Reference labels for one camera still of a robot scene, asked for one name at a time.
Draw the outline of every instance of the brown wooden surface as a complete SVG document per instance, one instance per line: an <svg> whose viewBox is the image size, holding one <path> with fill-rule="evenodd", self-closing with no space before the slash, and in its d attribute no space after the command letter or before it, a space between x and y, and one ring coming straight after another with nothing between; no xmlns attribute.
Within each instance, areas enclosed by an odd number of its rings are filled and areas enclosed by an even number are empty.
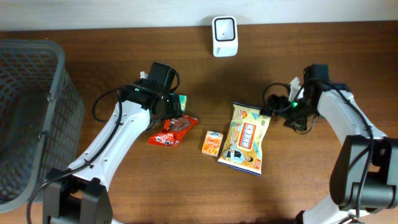
<svg viewBox="0 0 398 224"><path fill-rule="evenodd" d="M125 223L239 223L293 218L328 193L340 144L325 120L300 136L272 119L262 142L262 177L217 164L203 155L207 130L227 133L234 101L261 106L272 82L302 78L311 63L327 63L334 81L347 83L368 118L398 137L398 22L239 26L235 57L215 58L210 27L66 30L0 33L1 38L50 39L67 55L66 69L85 102L79 153L99 133L91 106L106 90L148 72L154 60L181 75L178 93L199 123L175 148L149 146L142 134L119 166L109 196ZM275 93L283 93L275 88ZM101 105L109 117L115 100ZM33 206L34 223L41 205ZM1 223L24 223L25 206L0 214ZM396 223L398 210L363 220Z"/></svg>

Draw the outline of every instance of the red snack bag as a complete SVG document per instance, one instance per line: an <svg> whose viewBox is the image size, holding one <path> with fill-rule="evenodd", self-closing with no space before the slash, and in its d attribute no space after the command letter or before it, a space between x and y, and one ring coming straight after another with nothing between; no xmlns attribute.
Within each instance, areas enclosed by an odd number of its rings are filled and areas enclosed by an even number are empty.
<svg viewBox="0 0 398 224"><path fill-rule="evenodd" d="M184 135L196 125L198 120L183 115L181 118L168 119L164 123L162 132L151 136L148 144L156 146L176 146Z"/></svg>

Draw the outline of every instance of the white device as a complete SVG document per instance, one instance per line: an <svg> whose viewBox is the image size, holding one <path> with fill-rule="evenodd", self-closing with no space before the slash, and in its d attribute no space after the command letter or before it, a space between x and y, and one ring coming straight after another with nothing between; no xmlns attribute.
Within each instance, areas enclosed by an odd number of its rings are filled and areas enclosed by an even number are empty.
<svg viewBox="0 0 398 224"><path fill-rule="evenodd" d="M213 55L230 57L238 52L238 29L233 16L218 16L211 22Z"/></svg>

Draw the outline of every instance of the wire mesh basket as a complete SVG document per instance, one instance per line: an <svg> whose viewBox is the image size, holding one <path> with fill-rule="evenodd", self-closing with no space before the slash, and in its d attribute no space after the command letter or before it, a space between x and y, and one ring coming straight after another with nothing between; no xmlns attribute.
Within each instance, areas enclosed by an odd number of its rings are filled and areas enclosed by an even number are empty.
<svg viewBox="0 0 398 224"><path fill-rule="evenodd" d="M64 64L52 41L0 40L0 213L76 157L84 106Z"/></svg>

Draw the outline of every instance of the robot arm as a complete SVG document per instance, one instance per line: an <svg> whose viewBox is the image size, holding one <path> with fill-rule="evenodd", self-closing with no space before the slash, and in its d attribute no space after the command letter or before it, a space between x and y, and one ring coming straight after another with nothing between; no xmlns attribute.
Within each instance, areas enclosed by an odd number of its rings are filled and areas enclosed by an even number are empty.
<svg viewBox="0 0 398 224"><path fill-rule="evenodd" d="M177 86L171 88L174 77ZM44 224L119 223L113 219L108 197L112 177L151 122L182 116L179 96L171 94L179 83L174 69L155 62L147 78L118 89L119 103L111 118L88 149L68 166L68 170L80 171L44 189ZM52 169L47 179L56 180L67 173ZM73 195L77 191L82 191L81 198Z"/></svg>
<svg viewBox="0 0 398 224"><path fill-rule="evenodd" d="M330 194L313 209L302 211L296 217L296 223L337 224L348 223L356 217L356 197L359 183L368 156L371 142L363 120L373 134L374 154L372 163L379 166L379 172L368 172L363 187L359 216L376 213L385 208L394 208L398 204L396 188L398 186L398 144L397 140L387 136L371 124L354 101L353 94L344 84L333 84L334 88L324 85L330 82L327 65L312 65L304 71L306 85L302 96L288 99L272 95L268 98L262 112L276 114L286 119L285 126L295 131L307 130L307 118L311 114L323 116L336 133L342 150L330 178ZM291 86L291 91L299 86ZM348 100L353 110L343 100Z"/></svg>

